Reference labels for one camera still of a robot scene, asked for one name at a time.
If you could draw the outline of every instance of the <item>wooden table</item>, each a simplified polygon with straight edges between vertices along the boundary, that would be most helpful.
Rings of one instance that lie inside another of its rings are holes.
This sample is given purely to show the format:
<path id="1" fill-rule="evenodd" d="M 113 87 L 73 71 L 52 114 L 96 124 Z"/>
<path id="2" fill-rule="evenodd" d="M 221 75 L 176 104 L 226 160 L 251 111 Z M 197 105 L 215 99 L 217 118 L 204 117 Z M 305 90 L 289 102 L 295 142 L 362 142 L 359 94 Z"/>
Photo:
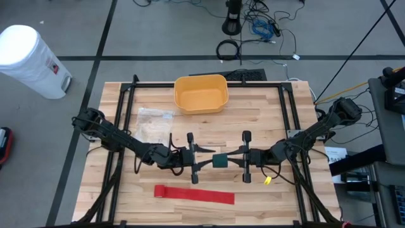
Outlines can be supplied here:
<path id="1" fill-rule="evenodd" d="M 107 82 L 99 109 L 113 122 L 121 83 Z M 302 129 L 316 122 L 316 115 L 307 82 L 292 82 L 296 107 Z M 124 99 L 121 119 L 125 115 L 127 98 Z M 220 113 L 184 116 L 173 102 L 172 88 L 136 88 L 129 130 L 135 132 L 139 108 L 155 108 L 175 111 L 171 132 L 177 146 L 187 145 L 186 133 L 193 132 L 194 140 L 204 148 L 217 153 L 236 150 L 242 142 L 242 131 L 252 132 L 251 148 L 265 149 L 285 138 L 278 92 L 276 88 L 229 88 L 229 102 Z M 289 102 L 290 125 L 292 123 Z M 90 149 L 98 147 L 92 143 Z M 318 142 L 317 150 L 324 151 Z M 91 207 L 98 197 L 103 182 L 108 152 L 105 149 L 92 151 L 85 164 L 82 183 L 72 220 L 77 220 Z M 197 162 L 210 159 L 212 154 L 197 154 Z M 316 194 L 331 213 L 339 218 L 340 210 L 335 188 L 325 156 L 310 151 L 309 165 Z M 128 224 L 281 224 L 289 225 L 301 220 L 297 206 L 295 187 L 281 178 L 273 179 L 269 186 L 263 184 L 265 177 L 260 169 L 251 166 L 252 183 L 242 182 L 243 170 L 230 163 L 228 168 L 213 169 L 205 166 L 199 172 L 199 184 L 190 183 L 190 168 L 175 177 L 170 170 L 160 170 L 153 165 L 143 165 L 138 175 L 134 174 L 134 153 L 126 150 L 120 193 L 116 207 L 115 222 L 127 220 Z M 294 180 L 288 161 L 282 163 L 282 175 Z M 184 199 L 154 198 L 156 184 L 189 187 L 235 193 L 235 204 L 226 205 Z M 306 211 L 311 220 L 308 197 L 304 190 Z M 104 220 L 107 220 L 109 199 L 106 200 Z"/>

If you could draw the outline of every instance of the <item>green object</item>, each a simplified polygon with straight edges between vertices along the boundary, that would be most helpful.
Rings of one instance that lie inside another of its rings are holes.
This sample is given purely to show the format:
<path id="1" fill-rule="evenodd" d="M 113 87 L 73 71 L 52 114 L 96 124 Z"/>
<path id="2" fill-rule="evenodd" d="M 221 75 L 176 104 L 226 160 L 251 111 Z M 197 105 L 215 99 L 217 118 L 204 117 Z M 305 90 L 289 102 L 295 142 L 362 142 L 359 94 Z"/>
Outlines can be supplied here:
<path id="1" fill-rule="evenodd" d="M 228 155 L 225 153 L 213 155 L 213 167 L 214 168 L 227 168 L 228 167 Z"/>

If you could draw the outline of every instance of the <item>clear plastic bag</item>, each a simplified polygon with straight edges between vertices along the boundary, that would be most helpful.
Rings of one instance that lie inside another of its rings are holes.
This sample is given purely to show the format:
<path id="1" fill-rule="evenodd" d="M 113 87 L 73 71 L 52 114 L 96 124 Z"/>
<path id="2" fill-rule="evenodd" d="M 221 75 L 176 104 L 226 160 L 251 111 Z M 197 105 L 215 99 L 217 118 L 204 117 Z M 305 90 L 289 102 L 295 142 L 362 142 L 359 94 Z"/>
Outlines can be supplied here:
<path id="1" fill-rule="evenodd" d="M 134 137 L 144 143 L 168 146 L 174 114 L 174 111 L 139 108 Z"/>

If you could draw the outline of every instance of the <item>yellow tag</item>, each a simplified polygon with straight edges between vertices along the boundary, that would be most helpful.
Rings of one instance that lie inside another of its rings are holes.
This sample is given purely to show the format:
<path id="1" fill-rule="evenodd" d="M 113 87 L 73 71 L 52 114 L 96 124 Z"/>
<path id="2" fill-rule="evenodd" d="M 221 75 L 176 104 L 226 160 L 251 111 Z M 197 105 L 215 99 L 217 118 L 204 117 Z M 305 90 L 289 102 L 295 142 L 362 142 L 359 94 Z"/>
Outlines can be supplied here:
<path id="1" fill-rule="evenodd" d="M 269 185 L 271 181 L 271 177 L 267 177 L 265 180 L 265 185 Z"/>

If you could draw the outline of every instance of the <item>black keyboard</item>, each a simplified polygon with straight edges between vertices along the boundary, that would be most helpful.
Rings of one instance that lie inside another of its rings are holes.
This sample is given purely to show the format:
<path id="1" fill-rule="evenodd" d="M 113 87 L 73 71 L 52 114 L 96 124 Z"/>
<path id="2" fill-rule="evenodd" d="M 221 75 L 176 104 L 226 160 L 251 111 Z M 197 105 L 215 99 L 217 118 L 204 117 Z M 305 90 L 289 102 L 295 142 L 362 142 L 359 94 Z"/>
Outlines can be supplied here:
<path id="1" fill-rule="evenodd" d="M 229 72 L 213 72 L 213 73 L 199 73 L 192 74 L 189 76 L 198 76 L 198 75 L 211 75 L 219 74 L 226 78 L 227 81 L 241 81 L 243 78 L 246 81 L 267 81 L 266 73 L 264 69 L 255 69 L 255 70 L 236 70 Z"/>
<path id="2" fill-rule="evenodd" d="M 398 224 L 405 225 L 405 187 L 391 185 L 390 190 Z"/>

